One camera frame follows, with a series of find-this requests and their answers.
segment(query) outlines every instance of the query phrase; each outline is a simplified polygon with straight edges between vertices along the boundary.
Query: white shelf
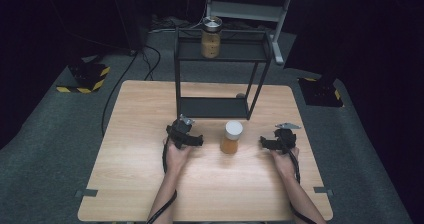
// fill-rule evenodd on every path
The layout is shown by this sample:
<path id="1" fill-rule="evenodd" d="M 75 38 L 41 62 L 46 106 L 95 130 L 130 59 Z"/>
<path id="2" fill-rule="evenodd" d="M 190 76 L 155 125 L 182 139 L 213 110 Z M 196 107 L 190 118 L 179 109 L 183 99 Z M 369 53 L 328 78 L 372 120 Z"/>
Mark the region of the white shelf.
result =
<path id="1" fill-rule="evenodd" d="M 282 7 L 212 1 L 210 4 L 210 15 L 278 22 L 282 9 Z"/>

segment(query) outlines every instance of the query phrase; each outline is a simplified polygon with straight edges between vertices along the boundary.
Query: table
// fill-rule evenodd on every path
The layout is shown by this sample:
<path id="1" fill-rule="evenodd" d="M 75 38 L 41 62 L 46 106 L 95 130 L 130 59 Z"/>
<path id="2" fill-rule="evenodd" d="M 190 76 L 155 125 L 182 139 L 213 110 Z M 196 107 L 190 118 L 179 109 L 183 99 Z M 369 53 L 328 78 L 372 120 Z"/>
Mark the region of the table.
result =
<path id="1" fill-rule="evenodd" d="M 186 96 L 234 96 L 245 84 L 181 83 Z M 82 221 L 145 221 L 163 178 L 162 140 L 176 118 L 175 83 L 126 81 L 119 92 L 84 196 Z M 195 119 L 190 132 L 204 144 L 190 153 L 178 184 L 175 221 L 276 221 L 292 219 L 283 184 L 259 137 L 273 138 L 274 125 L 302 126 L 291 89 L 263 85 L 234 155 L 220 151 L 226 119 Z M 326 220 L 333 213 L 305 129 L 296 129 L 301 185 Z"/>
<path id="2" fill-rule="evenodd" d="M 278 46 L 278 38 L 283 27 L 291 0 L 285 0 L 282 7 L 253 5 L 246 3 L 219 2 L 207 0 L 206 16 L 233 17 L 251 20 L 277 22 L 275 33 L 272 37 L 272 47 L 277 64 L 284 63 L 283 56 Z"/>

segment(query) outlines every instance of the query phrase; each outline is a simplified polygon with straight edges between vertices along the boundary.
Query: jar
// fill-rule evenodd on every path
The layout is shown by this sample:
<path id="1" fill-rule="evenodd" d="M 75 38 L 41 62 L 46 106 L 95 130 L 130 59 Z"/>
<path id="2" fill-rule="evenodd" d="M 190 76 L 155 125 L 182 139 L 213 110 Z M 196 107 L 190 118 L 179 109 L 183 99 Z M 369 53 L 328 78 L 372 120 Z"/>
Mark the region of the jar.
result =
<path id="1" fill-rule="evenodd" d="M 217 57 L 221 47 L 222 20 L 211 16 L 203 18 L 202 22 L 202 56 Z"/>
<path id="2" fill-rule="evenodd" d="M 238 149 L 238 139 L 243 132 L 243 125 L 238 121 L 229 121 L 225 125 L 225 134 L 220 145 L 225 154 L 234 154 Z"/>

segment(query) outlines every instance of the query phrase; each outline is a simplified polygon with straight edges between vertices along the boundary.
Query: hazard tape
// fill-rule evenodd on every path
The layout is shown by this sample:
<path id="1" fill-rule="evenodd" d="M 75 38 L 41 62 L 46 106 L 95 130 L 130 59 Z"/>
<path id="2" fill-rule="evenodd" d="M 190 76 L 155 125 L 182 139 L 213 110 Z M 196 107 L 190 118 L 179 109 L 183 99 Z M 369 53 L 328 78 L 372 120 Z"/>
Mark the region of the hazard tape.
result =
<path id="1" fill-rule="evenodd" d="M 75 87 L 75 86 L 60 86 L 57 85 L 56 86 L 56 90 L 62 93 L 84 93 L 84 94 L 88 94 L 88 93 L 92 93 L 92 92 L 97 92 L 100 87 L 102 87 L 105 79 L 106 79 L 106 75 L 109 73 L 110 71 L 110 67 L 106 67 L 104 68 L 100 75 L 99 78 L 93 82 L 92 87 L 88 88 L 88 87 Z"/>
<path id="2" fill-rule="evenodd" d="M 307 81 L 317 81 L 317 79 L 313 79 L 313 78 L 304 78 Z M 337 100 L 340 100 L 341 96 L 339 91 L 337 91 L 337 89 L 334 91 L 334 96 L 336 97 Z"/>

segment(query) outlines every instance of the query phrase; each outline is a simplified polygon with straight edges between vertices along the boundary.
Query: metal rack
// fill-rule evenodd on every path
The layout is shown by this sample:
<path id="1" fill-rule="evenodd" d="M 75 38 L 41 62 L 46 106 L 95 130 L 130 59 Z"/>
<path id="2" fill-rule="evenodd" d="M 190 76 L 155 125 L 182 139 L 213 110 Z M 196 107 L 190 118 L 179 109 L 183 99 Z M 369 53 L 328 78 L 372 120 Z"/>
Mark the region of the metal rack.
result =
<path id="1" fill-rule="evenodd" d="M 265 31 L 222 30 L 219 56 L 205 58 L 201 55 L 201 29 L 175 31 L 175 89 L 177 116 L 184 114 L 195 118 L 239 118 L 249 120 L 259 97 L 272 59 L 272 44 Z M 234 98 L 181 96 L 181 62 L 237 62 L 253 64 L 246 93 Z M 258 65 L 264 64 L 255 96 L 249 107 L 248 97 Z"/>

